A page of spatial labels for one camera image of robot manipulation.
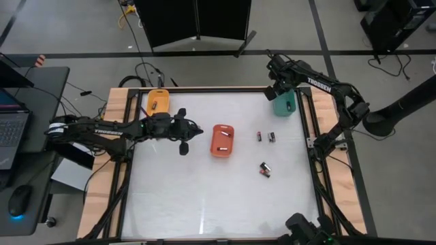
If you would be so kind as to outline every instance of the blue light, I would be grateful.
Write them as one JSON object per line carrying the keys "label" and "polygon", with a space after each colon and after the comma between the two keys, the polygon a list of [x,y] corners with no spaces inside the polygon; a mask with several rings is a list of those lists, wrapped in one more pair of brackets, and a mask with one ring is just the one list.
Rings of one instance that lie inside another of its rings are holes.
{"label": "blue light", "polygon": [[19,221],[20,219],[22,219],[24,217],[24,215],[20,215],[20,216],[11,216],[11,218],[13,219],[13,220],[16,220],[16,221]]}

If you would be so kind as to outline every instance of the computer mouse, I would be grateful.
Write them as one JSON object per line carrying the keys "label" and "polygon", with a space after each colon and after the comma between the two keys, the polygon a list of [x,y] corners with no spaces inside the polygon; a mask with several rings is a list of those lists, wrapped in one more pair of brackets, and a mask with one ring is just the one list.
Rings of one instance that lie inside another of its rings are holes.
{"label": "computer mouse", "polygon": [[32,194],[32,186],[24,184],[15,189],[9,199],[9,214],[13,217],[20,216],[26,212],[29,205],[30,196]]}

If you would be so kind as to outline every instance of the black panel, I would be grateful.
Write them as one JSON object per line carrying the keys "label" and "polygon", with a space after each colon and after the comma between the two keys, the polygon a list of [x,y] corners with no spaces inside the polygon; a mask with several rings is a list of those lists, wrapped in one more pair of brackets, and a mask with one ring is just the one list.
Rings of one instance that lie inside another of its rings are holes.
{"label": "black panel", "polygon": [[245,40],[251,0],[198,0],[200,35]]}
{"label": "black panel", "polygon": [[193,0],[135,0],[152,48],[197,35]]}

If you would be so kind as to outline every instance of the orange container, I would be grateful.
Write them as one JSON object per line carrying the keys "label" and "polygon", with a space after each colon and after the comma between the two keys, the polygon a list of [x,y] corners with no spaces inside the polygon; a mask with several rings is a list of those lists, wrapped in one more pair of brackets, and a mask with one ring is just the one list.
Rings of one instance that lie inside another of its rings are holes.
{"label": "orange container", "polygon": [[166,89],[153,89],[149,92],[147,101],[147,114],[167,112],[170,109],[170,93]]}
{"label": "orange container", "polygon": [[214,157],[229,157],[233,150],[234,128],[229,125],[215,125],[211,144],[211,153]]}

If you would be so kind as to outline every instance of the wooden board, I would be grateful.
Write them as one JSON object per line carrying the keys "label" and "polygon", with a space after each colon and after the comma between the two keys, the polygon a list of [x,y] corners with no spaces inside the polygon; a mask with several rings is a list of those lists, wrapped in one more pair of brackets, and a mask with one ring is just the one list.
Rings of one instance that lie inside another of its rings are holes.
{"label": "wooden board", "polygon": [[[104,120],[116,120],[119,122],[123,121],[124,109],[127,101],[127,92],[128,88],[111,89]],[[312,93],[320,131],[321,133],[328,132],[337,123],[337,115],[332,97],[316,88],[312,88]],[[314,136],[314,131],[311,126],[311,117],[310,114],[308,114],[309,106],[307,102],[304,103],[304,106],[307,112],[310,133],[312,136]],[[132,107],[130,115],[133,115],[132,112],[134,112],[134,110],[135,108]],[[349,162],[347,154],[344,151],[336,150],[332,153],[332,156],[346,163]],[[93,172],[100,168],[108,159],[109,157],[106,154],[104,156],[96,157],[93,166]],[[334,198],[337,205],[359,231],[366,233],[354,179],[349,168],[331,158],[327,158],[327,165],[332,182]],[[122,166],[119,184],[123,181],[124,170],[125,166]],[[90,232],[106,209],[108,205],[113,171],[114,163],[110,162],[102,170],[95,174],[89,182],[88,194],[84,204],[82,219],[80,221],[77,235],[78,238],[81,238]],[[119,206],[112,216],[110,236],[115,236],[116,234],[116,224],[118,223],[118,219]]]}

